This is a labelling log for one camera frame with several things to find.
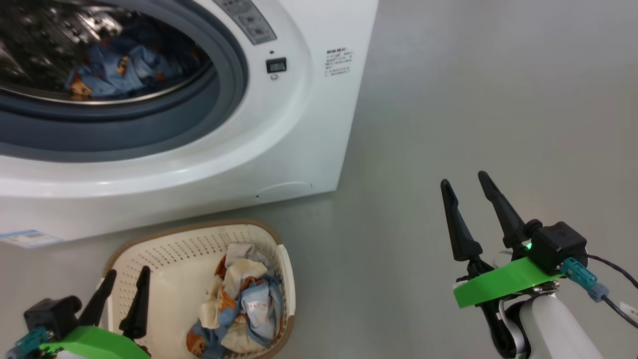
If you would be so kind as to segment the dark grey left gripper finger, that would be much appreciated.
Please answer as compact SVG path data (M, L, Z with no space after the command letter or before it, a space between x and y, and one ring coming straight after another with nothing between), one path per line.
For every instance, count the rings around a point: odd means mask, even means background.
M117 275L118 273L114 269L107 272L107 275L105 275L101 284L94 292L94 295L87 303L86 308L78 318L78 325L82 327L100 325L105 304L111 295Z
M135 341L146 336L148 324L148 309L150 302L151 269L144 266L137 279L134 300L125 318L119 324L122 335Z

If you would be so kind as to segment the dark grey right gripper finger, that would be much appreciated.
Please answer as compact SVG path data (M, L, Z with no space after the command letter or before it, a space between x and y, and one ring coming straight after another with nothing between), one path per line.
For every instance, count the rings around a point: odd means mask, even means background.
M520 247L528 240L524 234L525 223L513 209L512 204L497 188L490 175L485 171L478 172L478 179L485 197L492 204L497 220L503 231L503 243L506 248Z
M440 182L440 189L454 260L458 262L479 260L483 250L480 243L474 241L460 213L458 198L448 179Z

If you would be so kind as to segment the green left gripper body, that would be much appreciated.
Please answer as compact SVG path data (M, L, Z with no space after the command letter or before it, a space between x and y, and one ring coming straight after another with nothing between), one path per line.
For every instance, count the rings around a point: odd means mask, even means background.
M150 355L128 337L96 326L77 327L59 341L43 343L39 350L71 352L85 359L150 359Z

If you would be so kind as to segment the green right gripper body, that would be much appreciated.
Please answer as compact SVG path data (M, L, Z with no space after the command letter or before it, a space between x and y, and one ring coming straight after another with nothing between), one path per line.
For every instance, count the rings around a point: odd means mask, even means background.
M555 291L559 277L547 275L528 258L517 259L501 268L472 259L469 274L457 280L453 294L459 308L481 309L499 356L530 357L531 345L521 324L508 316L504 304L529 293L550 294Z

